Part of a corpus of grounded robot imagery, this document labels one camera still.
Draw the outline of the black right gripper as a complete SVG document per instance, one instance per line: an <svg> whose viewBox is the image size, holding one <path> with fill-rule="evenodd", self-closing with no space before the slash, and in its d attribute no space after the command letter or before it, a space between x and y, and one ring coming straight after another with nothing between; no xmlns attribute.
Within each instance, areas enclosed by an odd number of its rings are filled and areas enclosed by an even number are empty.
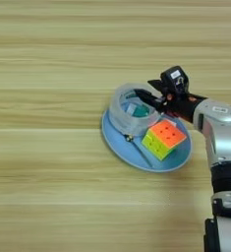
<svg viewBox="0 0 231 252"><path fill-rule="evenodd" d="M165 98L157 97L143 89L135 89L137 97L158 112L163 112L173 117L180 117L190 123L193 122L196 107L205 100L204 96L183 93L174 94L168 91L161 80L149 80L148 83Z"/></svg>

